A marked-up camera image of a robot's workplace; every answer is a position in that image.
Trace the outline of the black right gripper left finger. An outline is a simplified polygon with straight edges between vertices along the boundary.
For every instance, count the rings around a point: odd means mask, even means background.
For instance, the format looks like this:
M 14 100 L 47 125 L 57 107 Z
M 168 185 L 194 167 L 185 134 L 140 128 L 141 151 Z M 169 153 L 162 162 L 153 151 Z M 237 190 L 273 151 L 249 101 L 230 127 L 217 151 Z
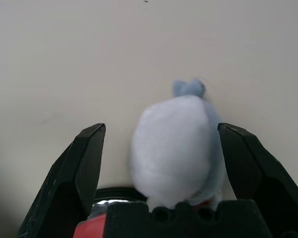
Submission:
M 71 238 L 91 213 L 101 169 L 106 126 L 83 129 L 51 166 L 18 238 Z

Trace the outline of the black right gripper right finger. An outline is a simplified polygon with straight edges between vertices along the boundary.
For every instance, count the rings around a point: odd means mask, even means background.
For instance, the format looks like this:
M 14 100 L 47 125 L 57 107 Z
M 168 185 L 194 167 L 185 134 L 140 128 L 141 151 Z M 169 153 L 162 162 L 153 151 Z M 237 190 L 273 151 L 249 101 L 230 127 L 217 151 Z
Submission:
M 275 238 L 298 238 L 298 186 L 246 129 L 219 123 L 226 172 L 237 199 L 256 202 Z

